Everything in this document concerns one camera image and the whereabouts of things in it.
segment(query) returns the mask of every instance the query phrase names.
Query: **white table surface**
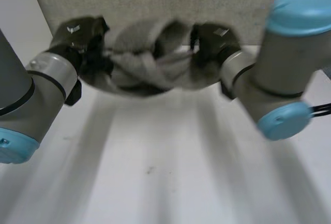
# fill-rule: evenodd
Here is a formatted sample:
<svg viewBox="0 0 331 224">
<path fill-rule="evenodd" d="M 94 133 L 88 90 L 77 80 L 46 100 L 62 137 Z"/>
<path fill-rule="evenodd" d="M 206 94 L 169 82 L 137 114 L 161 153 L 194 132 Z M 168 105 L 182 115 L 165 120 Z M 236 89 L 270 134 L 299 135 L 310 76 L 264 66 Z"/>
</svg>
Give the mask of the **white table surface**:
<svg viewBox="0 0 331 224">
<path fill-rule="evenodd" d="M 0 6 L 26 64 L 51 39 L 37 1 Z M 322 72 L 305 98 L 331 101 Z M 84 85 L 28 163 L 0 165 L 0 224 L 331 223 L 330 124 L 268 142 L 216 85 L 143 101 Z"/>
</svg>

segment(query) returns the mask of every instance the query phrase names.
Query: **robotic arm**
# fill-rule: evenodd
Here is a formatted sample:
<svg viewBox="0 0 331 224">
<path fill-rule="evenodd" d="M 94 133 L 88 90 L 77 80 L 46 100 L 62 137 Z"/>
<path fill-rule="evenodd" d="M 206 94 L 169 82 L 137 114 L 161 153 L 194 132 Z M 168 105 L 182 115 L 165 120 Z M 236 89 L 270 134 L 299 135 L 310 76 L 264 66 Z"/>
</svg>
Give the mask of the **robotic arm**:
<svg viewBox="0 0 331 224">
<path fill-rule="evenodd" d="M 148 38 L 132 40 L 144 32 Z M 174 53 L 174 43 L 188 32 L 192 51 Z M 312 117 L 331 113 L 328 104 L 311 108 L 301 100 L 312 74 L 330 64 L 331 0 L 276 0 L 256 59 L 224 25 L 143 21 L 117 31 L 109 30 L 103 18 L 64 23 L 50 49 L 26 68 L 1 32 L 0 52 L 2 163 L 30 159 L 63 104 L 80 99 L 79 77 L 129 96 L 220 83 L 223 94 L 237 97 L 270 140 L 289 138 Z"/>
</svg>

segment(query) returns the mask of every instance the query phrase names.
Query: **gray cloth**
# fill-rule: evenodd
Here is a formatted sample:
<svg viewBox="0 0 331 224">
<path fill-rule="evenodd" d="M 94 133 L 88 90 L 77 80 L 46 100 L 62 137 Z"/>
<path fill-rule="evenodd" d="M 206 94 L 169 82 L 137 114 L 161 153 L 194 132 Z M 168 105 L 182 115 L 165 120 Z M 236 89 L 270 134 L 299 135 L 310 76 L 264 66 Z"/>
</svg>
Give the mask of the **gray cloth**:
<svg viewBox="0 0 331 224">
<path fill-rule="evenodd" d="M 111 75 L 82 78 L 110 93 L 150 96 L 175 87 L 198 90 L 220 80 L 219 65 L 203 69 L 192 62 L 193 52 L 178 49 L 191 26 L 176 19 L 142 20 L 127 27 L 110 28 L 104 37 L 104 54 L 114 64 Z"/>
</svg>

